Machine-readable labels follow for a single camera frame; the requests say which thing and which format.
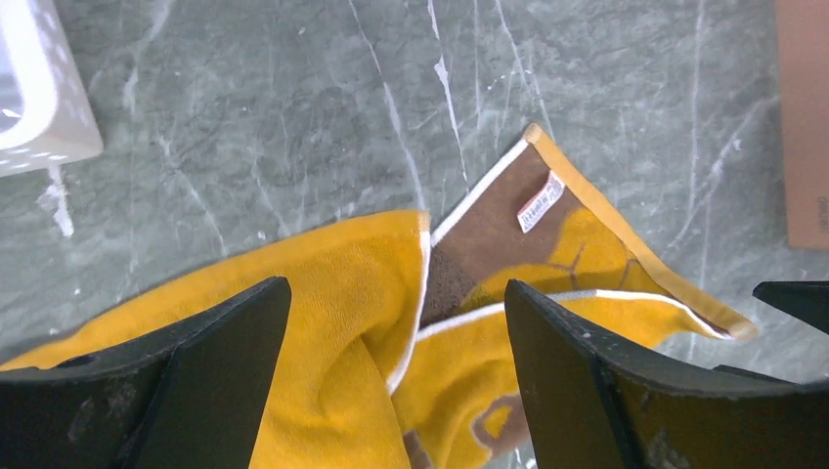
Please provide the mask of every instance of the white tag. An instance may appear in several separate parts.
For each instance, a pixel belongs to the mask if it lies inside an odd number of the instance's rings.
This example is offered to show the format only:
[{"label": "white tag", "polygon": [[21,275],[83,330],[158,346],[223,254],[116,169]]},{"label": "white tag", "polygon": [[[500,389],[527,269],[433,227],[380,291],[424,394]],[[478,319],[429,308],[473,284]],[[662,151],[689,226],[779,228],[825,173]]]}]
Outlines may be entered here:
[{"label": "white tag", "polygon": [[541,221],[547,210],[564,194],[564,189],[564,183],[550,171],[544,187],[518,211],[518,224],[521,225],[522,233],[528,233]]}]

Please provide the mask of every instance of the yellow towel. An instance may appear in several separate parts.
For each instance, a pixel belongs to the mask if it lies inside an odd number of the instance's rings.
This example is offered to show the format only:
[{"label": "yellow towel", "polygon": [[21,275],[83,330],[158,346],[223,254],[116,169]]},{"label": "yellow towel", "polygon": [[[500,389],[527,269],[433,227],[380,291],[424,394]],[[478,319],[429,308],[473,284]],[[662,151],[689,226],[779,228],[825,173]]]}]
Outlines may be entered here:
[{"label": "yellow towel", "polygon": [[337,223],[175,279],[0,369],[122,343],[271,276],[293,303],[254,468],[472,468],[526,441],[502,313],[511,277],[646,346],[754,331],[665,268],[532,126],[431,236],[417,211]]}]

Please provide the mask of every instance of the gray marble surface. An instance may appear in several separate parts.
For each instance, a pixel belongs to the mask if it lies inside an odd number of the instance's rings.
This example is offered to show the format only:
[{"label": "gray marble surface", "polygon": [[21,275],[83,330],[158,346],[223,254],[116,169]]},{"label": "gray marble surface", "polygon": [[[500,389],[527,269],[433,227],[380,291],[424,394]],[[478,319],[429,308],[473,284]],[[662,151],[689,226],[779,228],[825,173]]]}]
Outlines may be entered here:
[{"label": "gray marble surface", "polygon": [[785,241],[773,0],[57,4],[108,148],[62,168],[71,236],[45,171],[0,180],[4,358],[337,219],[437,223],[535,120],[671,267],[763,330],[663,352],[829,376],[829,340],[751,298],[829,278],[829,254]]}]

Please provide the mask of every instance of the cardboard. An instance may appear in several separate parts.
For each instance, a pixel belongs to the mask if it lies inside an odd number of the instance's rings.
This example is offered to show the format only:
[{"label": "cardboard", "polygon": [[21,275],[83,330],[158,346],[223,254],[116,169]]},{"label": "cardboard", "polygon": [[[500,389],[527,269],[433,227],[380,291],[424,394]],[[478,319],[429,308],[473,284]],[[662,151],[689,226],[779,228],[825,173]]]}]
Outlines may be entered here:
[{"label": "cardboard", "polygon": [[829,1],[777,0],[792,247],[829,249]]}]

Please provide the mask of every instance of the white plastic container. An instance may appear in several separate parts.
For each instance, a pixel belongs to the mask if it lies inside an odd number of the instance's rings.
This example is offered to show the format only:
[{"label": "white plastic container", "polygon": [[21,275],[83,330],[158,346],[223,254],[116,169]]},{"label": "white plastic container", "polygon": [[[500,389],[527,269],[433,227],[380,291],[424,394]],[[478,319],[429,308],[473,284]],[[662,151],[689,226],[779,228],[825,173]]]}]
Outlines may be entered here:
[{"label": "white plastic container", "polygon": [[103,150],[52,0],[0,0],[0,176]]}]

